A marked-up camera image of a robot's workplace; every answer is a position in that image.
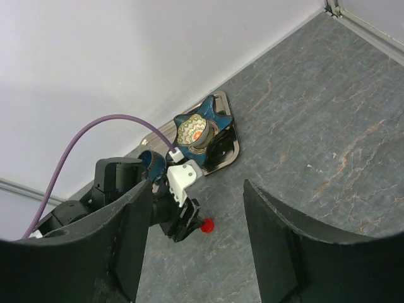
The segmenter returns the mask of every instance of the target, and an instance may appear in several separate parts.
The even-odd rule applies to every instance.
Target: marble surface
[[[190,194],[216,229],[174,244],[152,227],[137,302],[261,302],[244,179],[341,229],[403,230],[403,78],[402,66],[323,13],[220,87],[241,154]]]

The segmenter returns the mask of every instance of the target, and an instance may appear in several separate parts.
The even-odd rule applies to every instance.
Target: blue star-shaped knob
[[[220,115],[215,111],[215,102],[214,95],[207,96],[197,110],[187,115],[178,115],[174,118],[174,123],[177,127],[177,136],[174,140],[174,146],[178,147],[186,158],[195,160],[199,166],[203,166],[206,161],[206,151],[209,145],[214,142],[218,134],[233,123],[233,117]],[[199,122],[196,119],[197,115],[206,119],[207,123],[203,123],[203,121]],[[184,131],[189,131],[191,136],[197,134],[197,138],[199,138],[200,133],[203,133],[203,129],[201,128],[203,128],[204,125],[208,128],[209,133],[203,136],[205,141],[199,144],[199,146],[195,146],[194,144],[184,146],[184,142],[191,142],[189,137],[186,137],[186,139],[181,138],[180,141],[182,144],[179,144],[179,133],[183,135]]]

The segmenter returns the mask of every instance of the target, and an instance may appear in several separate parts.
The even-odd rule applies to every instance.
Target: black mechanical part
[[[184,206],[180,208],[167,186],[167,177],[158,182],[158,191],[155,194],[157,201],[164,205],[166,212],[170,213],[168,220],[160,222],[163,233],[174,242],[184,240],[191,232],[200,228],[205,222],[199,217],[200,205],[196,199],[187,198]]]
[[[263,303],[404,302],[404,233],[375,239],[311,218],[244,183]]]
[[[138,184],[146,174],[140,159],[117,157],[101,159],[95,165],[94,185],[91,193],[93,211],[108,205]]]
[[[38,223],[42,235],[88,216],[91,211],[80,201],[66,201],[55,207]]]
[[[54,208],[39,221],[37,229],[42,235],[73,223],[125,195],[145,176],[142,161],[135,158],[101,159],[95,166],[94,185],[79,201],[67,201]],[[174,242],[184,240],[204,224],[199,214],[199,203],[187,199],[179,208],[169,191],[167,176],[156,183],[153,195],[150,226],[160,224],[163,232]]]
[[[0,302],[135,302],[152,203],[146,180],[41,239],[0,241]]]

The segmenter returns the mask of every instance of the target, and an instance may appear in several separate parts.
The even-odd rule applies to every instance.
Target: white wall
[[[1,0],[0,177],[45,190],[76,132],[106,114],[157,126],[299,28],[323,0]],[[106,122],[79,142],[54,194],[149,133]]]
[[[0,239],[21,239],[35,216],[39,204],[39,201],[0,190]],[[44,216],[53,208],[54,206],[47,205]]]
[[[404,44],[403,0],[343,0],[349,13]]]

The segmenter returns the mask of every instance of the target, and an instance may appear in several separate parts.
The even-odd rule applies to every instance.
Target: white bracket
[[[184,206],[188,197],[185,189],[193,185],[202,176],[202,170],[193,160],[186,162],[184,165],[175,165],[168,168],[167,177],[169,179],[170,192],[179,203],[179,207]]]

